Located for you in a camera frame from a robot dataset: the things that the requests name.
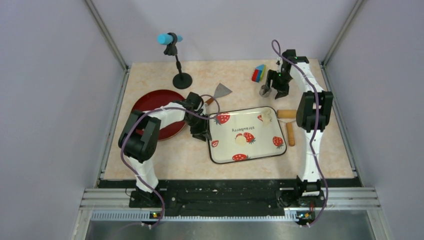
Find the red round tray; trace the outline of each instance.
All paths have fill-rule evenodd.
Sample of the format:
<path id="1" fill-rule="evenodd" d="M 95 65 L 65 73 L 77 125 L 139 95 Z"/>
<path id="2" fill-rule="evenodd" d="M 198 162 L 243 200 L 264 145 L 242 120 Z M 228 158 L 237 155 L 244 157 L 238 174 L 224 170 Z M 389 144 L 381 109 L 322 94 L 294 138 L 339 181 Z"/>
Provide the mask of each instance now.
<path id="1" fill-rule="evenodd" d="M 134 104 L 132 107 L 132 111 L 149 111 L 153 109 L 160 108 L 174 101 L 184 100 L 184 97 L 179 93 L 171 91 L 171 90 L 156 90 L 147 93 L 146 95 L 140 97 L 140 99 Z M 159 141 L 167 140 L 172 138 L 177 133 L 179 133 L 186 123 L 184 121 L 175 122 L 163 129 L 159 132 Z M 136 130 L 138 134 L 143 134 L 143 130 Z"/>

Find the metal frame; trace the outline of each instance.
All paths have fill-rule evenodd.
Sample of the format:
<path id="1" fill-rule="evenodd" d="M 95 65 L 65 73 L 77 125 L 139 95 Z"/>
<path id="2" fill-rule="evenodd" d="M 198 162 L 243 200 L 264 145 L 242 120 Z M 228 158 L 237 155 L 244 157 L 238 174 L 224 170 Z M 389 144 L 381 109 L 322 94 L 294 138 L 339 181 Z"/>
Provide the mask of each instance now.
<path id="1" fill-rule="evenodd" d="M 104 151 L 102 155 L 101 167 L 99 178 L 103 178 L 103 173 L 106 168 L 109 151 L 112 144 L 112 136 L 115 132 L 115 125 L 118 120 L 121 103 L 124 97 L 124 92 L 127 86 L 127 81 L 130 73 L 129 66 L 125 63 L 115 41 L 113 40 L 110 32 L 108 31 L 104 21 L 102 20 L 96 6 L 92 0 L 83 0 L 91 13 L 96 25 L 105 41 L 107 42 L 114 57 L 119 62 L 122 69 L 125 71 L 122 80 L 121 89 L 116 100 L 114 107 L 113 117 L 111 120 L 108 138 L 104 144 Z M 326 66 L 331 60 L 334 52 L 337 50 L 340 42 L 353 19 L 357 16 L 358 11 L 364 5 L 365 0 L 357 0 L 348 18 L 343 24 L 340 32 L 331 45 L 324 61 L 321 63 L 321 71 L 324 76 L 325 83 L 329 90 L 332 89 L 331 80 L 329 79 L 326 71 Z M 339 111 L 339 104 L 337 99 L 334 99 L 334 112 L 336 114 L 337 123 L 339 125 L 343 143 L 346 146 L 348 158 L 352 166 L 352 171 L 357 176 L 356 172 L 360 172 L 355 164 L 354 151 L 350 144 L 349 134 L 346 126 L 344 125 L 343 117 Z M 391 232 L 388 228 L 387 222 L 383 215 L 380 201 L 377 193 L 373 187 L 331 187 L 329 189 L 327 208 L 325 211 L 353 211 L 353 210 L 367 210 L 368 217 L 374 235 L 377 240 L 389 240 Z M 149 220 L 150 212 L 158 212 L 158 208 L 129 208 L 130 196 L 127 195 L 125 188 L 90 188 L 86 189 L 82 197 L 77 220 L 75 223 L 72 239 L 84 240 L 89 229 L 90 220 L 94 221 L 143 221 Z M 197 217 L 197 216 L 177 216 L 169 217 L 164 216 L 163 221 L 295 221 L 294 213 L 296 211 L 307 211 L 307 208 L 302 207 L 288 207 L 284 211 L 285 216 L 259 216 L 259 217 Z"/>
<path id="2" fill-rule="evenodd" d="M 112 38 L 111 33 L 106 27 L 106 24 L 103 21 L 102 17 L 100 16 L 99 11 L 97 10 L 93 1 L 92 0 L 83 0 L 83 1 L 87 9 L 91 13 L 91 16 L 93 17 L 94 22 L 98 27 L 98 30 L 100 31 L 101 35 L 104 37 L 104 40 L 106 40 L 106 43 L 109 46 L 110 50 L 112 51 L 112 54 L 115 56 L 116 60 L 119 62 L 119 65 L 121 66 L 123 70 L 127 70 L 129 67 L 125 63 L 124 57 L 119 51 L 118 46 L 116 45 L 114 39 Z"/>
<path id="3" fill-rule="evenodd" d="M 131 68 L 127 68 L 125 70 L 125 74 L 122 79 L 122 84 L 120 86 L 119 94 L 116 99 L 116 104 L 113 109 L 113 117 L 112 117 L 112 121 L 110 123 L 109 130 L 107 133 L 106 142 L 104 143 L 104 149 L 102 151 L 101 165 L 100 165 L 97 181 L 99 179 L 103 179 L 103 175 L 105 174 L 106 164 L 108 163 L 109 153 L 111 151 L 112 141 L 114 138 L 116 125 L 118 122 L 119 112 L 121 110 L 122 101 L 124 99 L 125 89 L 127 88 L 128 77 L 130 76 L 130 70 Z"/>
<path id="4" fill-rule="evenodd" d="M 355 19 L 355 17 L 357 16 L 358 12 L 361 9 L 361 7 L 364 5 L 364 3 L 366 1 L 367 0 L 356 0 L 355 5 L 353 6 L 352 10 L 349 13 L 349 16 L 347 17 L 346 21 L 344 22 L 343 26 L 341 27 L 341 30 L 337 34 L 337 37 L 334 39 L 334 42 L 332 43 L 330 49 L 328 50 L 327 54 L 325 55 L 324 61 L 322 61 L 322 65 L 324 66 L 324 68 L 327 66 L 330 59 L 333 57 L 333 54 L 336 51 L 337 47 L 339 46 L 339 43 L 342 41 L 343 36 L 348 31 L 353 20 Z"/>
<path id="5" fill-rule="evenodd" d="M 89 223 L 93 221 L 155 221 L 152 212 L 160 212 L 160 208 L 130 208 L 130 196 L 123 188 L 91 188 L 86 189 L 79 208 L 75 224 L 73 240 L 84 240 Z M 207 216 L 164 216 L 164 222 L 292 222 L 296 221 L 297 211 L 307 211 L 304 207 L 284 208 L 282 216 L 250 216 L 250 217 L 207 217 Z M 390 240 L 380 201 L 373 187 L 331 187 L 325 211 L 367 210 L 372 231 L 377 240 Z"/>
<path id="6" fill-rule="evenodd" d="M 332 91 L 334 98 L 333 98 L 333 111 L 335 114 L 335 119 L 337 120 L 337 124 L 338 124 L 338 128 L 340 129 L 340 134 L 341 134 L 341 138 L 343 140 L 344 143 L 344 147 L 346 148 L 346 153 L 347 153 L 347 158 L 349 159 L 350 162 L 350 166 L 352 167 L 352 172 L 354 177 L 358 177 L 359 179 L 361 179 L 360 174 L 358 174 L 358 172 L 360 172 L 360 170 L 358 169 L 357 165 L 355 164 L 355 154 L 351 145 L 351 140 L 348 134 L 348 128 L 345 126 L 344 124 L 344 119 L 340 113 L 340 107 L 339 107 L 339 103 L 337 101 L 337 94 L 335 93 L 334 89 L 332 88 L 332 83 L 329 79 L 329 76 L 327 74 L 327 70 L 326 68 L 321 64 L 321 72 L 322 72 L 322 76 L 324 77 L 324 82 L 325 85 L 327 86 L 327 90 L 328 91 Z"/>

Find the wooden spatula handle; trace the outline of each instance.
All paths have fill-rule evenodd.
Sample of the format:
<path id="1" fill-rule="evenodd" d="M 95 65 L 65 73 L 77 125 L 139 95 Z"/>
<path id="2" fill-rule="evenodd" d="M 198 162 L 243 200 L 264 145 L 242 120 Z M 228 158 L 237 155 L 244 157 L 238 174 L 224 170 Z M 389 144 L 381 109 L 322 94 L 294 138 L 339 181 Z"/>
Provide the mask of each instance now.
<path id="1" fill-rule="evenodd" d="M 277 110 L 277 117 L 279 119 L 295 119 L 296 110 Z"/>
<path id="2" fill-rule="evenodd" d="M 290 147 L 293 147 L 296 144 L 295 132 L 293 131 L 293 123 L 291 122 L 286 123 L 285 129 L 287 130 L 288 145 Z"/>
<path id="3" fill-rule="evenodd" d="M 211 103 L 214 101 L 214 98 L 213 97 L 211 97 L 211 98 L 209 98 L 207 101 L 205 101 L 204 103 L 205 104 L 207 104 L 207 105 L 211 105 Z"/>

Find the metal floor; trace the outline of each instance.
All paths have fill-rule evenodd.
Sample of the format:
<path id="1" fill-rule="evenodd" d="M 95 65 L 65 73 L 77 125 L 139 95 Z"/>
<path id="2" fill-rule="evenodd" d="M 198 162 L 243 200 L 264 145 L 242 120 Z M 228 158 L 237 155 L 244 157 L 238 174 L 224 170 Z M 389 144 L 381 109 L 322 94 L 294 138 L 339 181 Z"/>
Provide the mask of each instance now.
<path id="1" fill-rule="evenodd" d="M 149 230 L 127 221 L 91 221 L 86 240 L 374 240 L 367 211 L 327 211 L 310 229 L 294 222 L 163 222 Z"/>

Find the beige tabletop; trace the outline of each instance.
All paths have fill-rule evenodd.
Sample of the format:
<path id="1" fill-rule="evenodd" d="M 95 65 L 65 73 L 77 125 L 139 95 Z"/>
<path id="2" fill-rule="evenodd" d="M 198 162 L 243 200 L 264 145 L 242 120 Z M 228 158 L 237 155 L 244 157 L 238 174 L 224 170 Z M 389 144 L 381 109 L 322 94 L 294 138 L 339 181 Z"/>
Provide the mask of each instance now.
<path id="1" fill-rule="evenodd" d="M 258 65 L 265 64 L 276 69 L 276 60 L 239 61 L 189 61 L 182 62 L 183 72 L 189 73 L 193 84 L 184 90 L 173 87 L 172 79 L 177 73 L 175 62 L 134 63 L 128 78 L 122 101 L 113 142 L 110 149 L 104 179 L 134 179 L 134 174 L 121 162 L 118 138 L 127 121 L 134 103 L 143 95 L 159 89 L 168 89 L 187 97 L 189 92 L 199 95 L 213 95 L 219 83 L 232 90 L 232 93 L 218 98 L 221 111 L 240 110 L 261 106 L 278 109 L 297 109 L 302 93 L 293 80 L 289 95 L 274 99 L 274 90 L 267 98 L 259 95 L 259 89 L 266 79 L 257 83 L 251 81 L 252 73 Z M 325 89 L 319 63 L 310 60 L 310 66 L 317 82 Z M 215 113 L 215 103 L 208 108 Z M 284 137 L 287 133 L 281 123 Z M 206 142 L 192 138 L 189 127 L 176 136 L 157 143 L 158 157 L 154 171 L 159 179 L 291 179 L 298 175 L 303 150 L 302 130 L 294 126 L 296 145 L 288 146 L 285 154 L 276 157 L 241 161 L 228 164 L 215 164 L 210 160 Z M 321 140 L 319 163 L 326 178 L 353 178 L 345 146 L 334 112 Z"/>

